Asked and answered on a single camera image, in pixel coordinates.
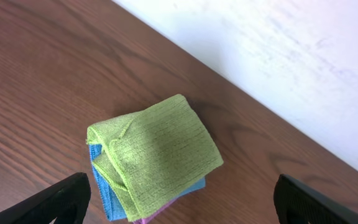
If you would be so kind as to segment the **large green microfiber cloth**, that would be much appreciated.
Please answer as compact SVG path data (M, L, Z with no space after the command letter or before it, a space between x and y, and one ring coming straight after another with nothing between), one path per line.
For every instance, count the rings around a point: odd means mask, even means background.
M212 137L177 94L145 110L94 123L92 164L130 222L147 218L223 164Z

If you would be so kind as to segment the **folded pink cloth under blue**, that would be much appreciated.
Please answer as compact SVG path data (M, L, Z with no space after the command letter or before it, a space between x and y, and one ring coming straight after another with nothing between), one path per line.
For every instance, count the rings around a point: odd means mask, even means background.
M168 208L171 204L173 204L175 201L177 200L177 198L169 201L167 204L165 204L164 206L162 206L160 209L158 209L154 214L152 214L151 216L147 217L147 218L141 218L139 220L136 220L134 222L132 222L133 224L148 224L150 221L152 221L157 215L159 215L160 213L162 213L166 208Z

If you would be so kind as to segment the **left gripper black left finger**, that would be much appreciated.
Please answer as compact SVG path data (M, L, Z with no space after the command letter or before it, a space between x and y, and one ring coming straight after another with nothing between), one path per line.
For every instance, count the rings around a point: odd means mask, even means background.
M82 224L91 198L87 174L77 172L0 212L0 224Z

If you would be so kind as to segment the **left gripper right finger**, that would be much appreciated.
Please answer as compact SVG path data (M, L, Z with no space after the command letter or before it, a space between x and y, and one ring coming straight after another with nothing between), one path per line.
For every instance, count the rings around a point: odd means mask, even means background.
M273 202L280 224L358 224L358 213L286 174L278 178Z

